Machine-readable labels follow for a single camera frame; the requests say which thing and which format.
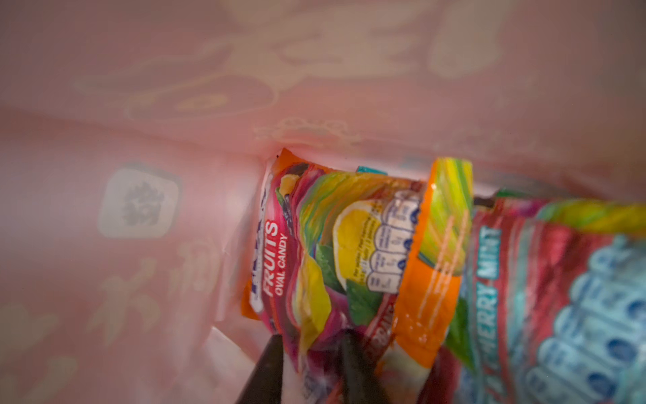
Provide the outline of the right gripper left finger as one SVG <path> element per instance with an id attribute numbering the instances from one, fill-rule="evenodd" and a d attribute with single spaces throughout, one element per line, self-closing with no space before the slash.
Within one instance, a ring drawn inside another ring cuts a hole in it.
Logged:
<path id="1" fill-rule="evenodd" d="M 269 338 L 236 404 L 280 404 L 284 375 L 284 343 L 279 334 Z"/>

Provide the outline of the orange fruits candy packet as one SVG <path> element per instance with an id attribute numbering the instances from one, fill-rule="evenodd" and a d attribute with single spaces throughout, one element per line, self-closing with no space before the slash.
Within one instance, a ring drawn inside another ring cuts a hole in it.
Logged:
<path id="1" fill-rule="evenodd" d="M 340 171 L 281 151 L 267 170 L 246 314 L 283 339 L 308 403 L 343 399 L 355 333 L 393 403 L 449 403 L 448 351 L 472 224 L 473 167 L 429 180 Z"/>

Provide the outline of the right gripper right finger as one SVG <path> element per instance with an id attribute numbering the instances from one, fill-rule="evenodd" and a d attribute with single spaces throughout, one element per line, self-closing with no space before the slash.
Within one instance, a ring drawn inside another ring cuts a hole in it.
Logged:
<path id="1" fill-rule="evenodd" d="M 361 347 L 358 335 L 347 330 L 341 341 L 343 402 L 347 404 L 388 404 L 390 400 Z"/>

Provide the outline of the red paper gift bag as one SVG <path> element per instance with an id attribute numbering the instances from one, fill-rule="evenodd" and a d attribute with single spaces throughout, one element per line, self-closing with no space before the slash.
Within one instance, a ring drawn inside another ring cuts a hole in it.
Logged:
<path id="1" fill-rule="evenodd" d="M 2 402 L 235 402 L 283 148 L 644 201 L 645 4 L 2 2 Z"/>

